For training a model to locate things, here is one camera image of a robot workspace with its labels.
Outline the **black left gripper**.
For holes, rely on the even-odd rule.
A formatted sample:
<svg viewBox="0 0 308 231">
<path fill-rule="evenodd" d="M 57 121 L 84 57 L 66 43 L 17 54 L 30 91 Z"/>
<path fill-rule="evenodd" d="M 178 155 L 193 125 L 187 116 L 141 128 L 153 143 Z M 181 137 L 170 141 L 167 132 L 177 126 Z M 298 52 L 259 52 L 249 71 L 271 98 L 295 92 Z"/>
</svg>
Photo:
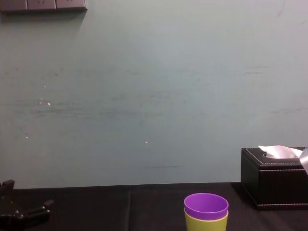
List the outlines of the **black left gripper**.
<svg viewBox="0 0 308 231">
<path fill-rule="evenodd" d="M 9 211 L 13 207 L 12 193 L 15 181 L 7 180 L 0 184 L 0 210 Z M 0 215 L 1 231 L 24 231 L 26 220 L 48 220 L 51 215 L 51 208 L 54 205 L 53 200 L 44 202 L 39 207 L 21 212 L 15 210 L 11 213 Z"/>
</svg>

